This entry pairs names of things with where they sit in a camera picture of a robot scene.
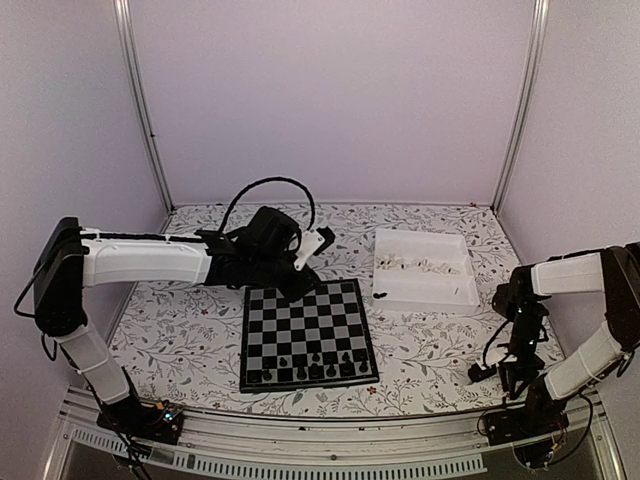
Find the black white chessboard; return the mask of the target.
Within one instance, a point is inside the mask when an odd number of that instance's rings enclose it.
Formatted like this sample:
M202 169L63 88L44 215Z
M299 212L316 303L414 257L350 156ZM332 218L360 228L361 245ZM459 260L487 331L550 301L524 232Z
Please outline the black white chessboard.
M313 363L317 352L320 361ZM356 375L342 378L339 365L349 352ZM369 369L359 371L365 352ZM289 365L279 366L285 357ZM320 366L320 378L309 378L309 367ZM334 377L326 375L333 365ZM296 370L303 366L307 377L298 380ZM247 372L269 369L270 381L249 383ZM251 288L245 292L242 322L239 390L242 393L272 393L307 388L339 388L377 383L379 369L356 279L324 281L296 302L285 300L275 288Z

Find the white plastic tray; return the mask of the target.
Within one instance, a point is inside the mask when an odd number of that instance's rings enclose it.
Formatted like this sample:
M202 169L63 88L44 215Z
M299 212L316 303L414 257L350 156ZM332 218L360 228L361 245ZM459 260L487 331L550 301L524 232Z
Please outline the white plastic tray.
M374 292L378 310L466 315L480 306L471 255L459 234L378 228Z

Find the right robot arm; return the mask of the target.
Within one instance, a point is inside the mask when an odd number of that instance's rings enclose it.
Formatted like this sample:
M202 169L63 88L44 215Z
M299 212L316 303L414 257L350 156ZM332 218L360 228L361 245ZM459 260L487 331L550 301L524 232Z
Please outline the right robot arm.
M537 436L566 401L612 371L623 373L639 347L639 245L608 246L515 268L492 307L511 323L499 371L527 388L517 427ZM546 368L536 355L543 319L557 328L567 356Z

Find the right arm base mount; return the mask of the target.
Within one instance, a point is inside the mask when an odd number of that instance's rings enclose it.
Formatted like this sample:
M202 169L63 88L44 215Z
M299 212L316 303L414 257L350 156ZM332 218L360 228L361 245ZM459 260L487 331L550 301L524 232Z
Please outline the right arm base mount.
M525 468L537 470L548 467L565 443L569 419L561 410L533 419L524 402L508 406L503 400L499 407L483 411L478 418L478 433L490 446L516 444L516 460Z

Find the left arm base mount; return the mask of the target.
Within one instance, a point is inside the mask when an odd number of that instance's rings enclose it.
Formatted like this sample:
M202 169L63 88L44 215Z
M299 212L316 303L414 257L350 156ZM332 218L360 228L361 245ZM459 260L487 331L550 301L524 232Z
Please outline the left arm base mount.
M113 404L106 404L97 394L100 408L97 424L123 437L177 445L184 424L183 409L168 400L153 405L140 401L136 392Z

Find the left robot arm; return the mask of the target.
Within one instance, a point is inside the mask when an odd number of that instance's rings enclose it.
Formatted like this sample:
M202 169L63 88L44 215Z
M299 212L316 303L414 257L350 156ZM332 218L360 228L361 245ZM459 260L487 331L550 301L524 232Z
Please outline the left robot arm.
M128 434L148 426L128 374L112 356L85 310L88 290L111 285L174 282L191 286L275 288L288 301L319 282L309 260L335 240L326 227L302 228L285 213L260 208L231 232L191 234L107 232L63 218L14 304L92 388L111 419Z

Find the black rook corner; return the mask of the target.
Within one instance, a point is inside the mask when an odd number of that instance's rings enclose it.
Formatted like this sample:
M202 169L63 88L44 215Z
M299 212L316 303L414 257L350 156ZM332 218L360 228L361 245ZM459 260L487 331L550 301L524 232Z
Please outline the black rook corner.
M257 383L261 380L262 372L260 370L250 370L247 372L249 383Z

